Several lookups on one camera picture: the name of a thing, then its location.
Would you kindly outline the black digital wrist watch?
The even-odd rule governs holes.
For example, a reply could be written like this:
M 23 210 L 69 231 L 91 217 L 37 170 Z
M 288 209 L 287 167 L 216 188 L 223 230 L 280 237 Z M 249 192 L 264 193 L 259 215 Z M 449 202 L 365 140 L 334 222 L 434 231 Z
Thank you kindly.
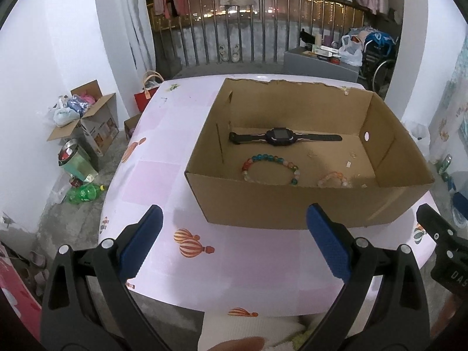
M 274 147 L 286 147 L 297 142 L 340 142 L 343 140 L 343 137 L 336 134 L 298 133 L 288 128 L 272 128 L 265 133 L 258 134 L 230 132 L 229 140 L 236 145 L 268 143 Z

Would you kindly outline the green plastic bottle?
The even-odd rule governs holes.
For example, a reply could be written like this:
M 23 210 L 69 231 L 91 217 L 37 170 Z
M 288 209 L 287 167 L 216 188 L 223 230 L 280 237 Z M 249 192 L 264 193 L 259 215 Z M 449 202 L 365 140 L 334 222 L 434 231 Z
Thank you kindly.
M 81 204 L 97 200 L 106 191 L 104 185 L 89 183 L 70 189 L 67 193 L 67 201 L 71 204 Z

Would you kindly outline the green blender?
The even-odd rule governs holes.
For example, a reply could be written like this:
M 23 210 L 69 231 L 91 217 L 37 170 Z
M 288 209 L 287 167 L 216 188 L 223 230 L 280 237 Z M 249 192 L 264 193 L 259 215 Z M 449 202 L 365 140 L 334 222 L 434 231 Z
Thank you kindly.
M 83 183 L 91 183 L 98 176 L 98 171 L 91 164 L 90 156 L 76 139 L 68 140 L 61 147 L 58 154 L 58 164 L 70 176 Z

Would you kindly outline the small open cardboard box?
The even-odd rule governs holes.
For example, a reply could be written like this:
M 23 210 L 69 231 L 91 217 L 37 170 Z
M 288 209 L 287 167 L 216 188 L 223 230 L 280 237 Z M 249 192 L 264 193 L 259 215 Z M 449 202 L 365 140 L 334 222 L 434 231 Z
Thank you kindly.
M 116 94 L 104 95 L 97 80 L 76 87 L 70 92 L 79 97 L 93 97 L 95 103 L 79 120 L 74 120 L 62 128 L 54 128 L 47 141 L 77 138 L 78 135 L 83 135 L 94 153 L 102 157 L 119 132 L 118 122 L 114 115 Z

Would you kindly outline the large brown cardboard box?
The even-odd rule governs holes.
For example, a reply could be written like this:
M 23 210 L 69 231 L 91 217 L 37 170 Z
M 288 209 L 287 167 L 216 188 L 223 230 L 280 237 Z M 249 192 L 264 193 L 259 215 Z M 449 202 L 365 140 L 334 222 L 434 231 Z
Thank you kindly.
M 236 145 L 229 133 L 272 128 L 341 135 L 340 142 Z M 408 131 L 375 93 L 323 83 L 226 79 L 187 164 L 205 219 L 300 230 L 310 204 L 348 227 L 389 223 L 434 178 Z

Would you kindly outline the red gift bag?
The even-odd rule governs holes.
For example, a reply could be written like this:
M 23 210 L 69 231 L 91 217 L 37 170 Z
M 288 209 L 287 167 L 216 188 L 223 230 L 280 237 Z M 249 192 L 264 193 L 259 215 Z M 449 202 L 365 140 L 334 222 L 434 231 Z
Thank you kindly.
M 136 106 L 140 113 L 147 107 L 153 95 L 164 82 L 163 76 L 155 70 L 147 71 L 142 79 L 142 90 L 134 95 Z

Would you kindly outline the wheelchair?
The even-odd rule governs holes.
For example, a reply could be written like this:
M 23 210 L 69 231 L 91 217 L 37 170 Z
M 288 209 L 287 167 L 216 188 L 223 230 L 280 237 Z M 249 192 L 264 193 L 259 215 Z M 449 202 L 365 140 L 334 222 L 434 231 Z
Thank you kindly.
M 390 88 L 398 57 L 398 39 L 390 34 L 374 31 L 367 35 L 362 52 L 362 77 L 367 87 L 382 99 Z

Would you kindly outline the grey cabinet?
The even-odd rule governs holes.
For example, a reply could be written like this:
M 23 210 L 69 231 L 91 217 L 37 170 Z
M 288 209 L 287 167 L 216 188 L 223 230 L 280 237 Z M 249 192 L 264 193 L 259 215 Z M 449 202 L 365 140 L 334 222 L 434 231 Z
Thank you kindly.
M 282 73 L 286 75 L 302 75 L 318 78 L 330 78 L 345 82 L 357 82 L 359 68 L 346 63 L 335 64 L 321 60 L 316 56 L 308 56 L 305 48 L 298 47 L 286 51 L 283 57 Z

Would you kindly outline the white plastic bag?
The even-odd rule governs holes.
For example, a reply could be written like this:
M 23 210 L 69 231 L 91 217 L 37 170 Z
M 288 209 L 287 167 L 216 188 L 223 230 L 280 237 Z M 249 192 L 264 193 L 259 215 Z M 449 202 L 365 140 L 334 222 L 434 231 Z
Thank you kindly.
M 341 45 L 338 50 L 340 61 L 353 67 L 362 66 L 362 45 L 355 42 L 352 37 L 345 35 L 341 38 Z

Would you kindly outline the metal balcony railing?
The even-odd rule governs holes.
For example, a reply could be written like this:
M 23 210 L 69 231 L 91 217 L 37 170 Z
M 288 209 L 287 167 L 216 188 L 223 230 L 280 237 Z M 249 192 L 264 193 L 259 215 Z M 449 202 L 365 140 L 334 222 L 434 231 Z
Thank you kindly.
M 177 18 L 147 7 L 158 56 L 178 59 L 183 67 L 282 63 L 284 53 L 300 45 L 302 31 L 337 42 L 367 18 L 367 9 L 345 0 L 254 0 L 246 7 L 186 0 L 186 6 L 188 13 Z

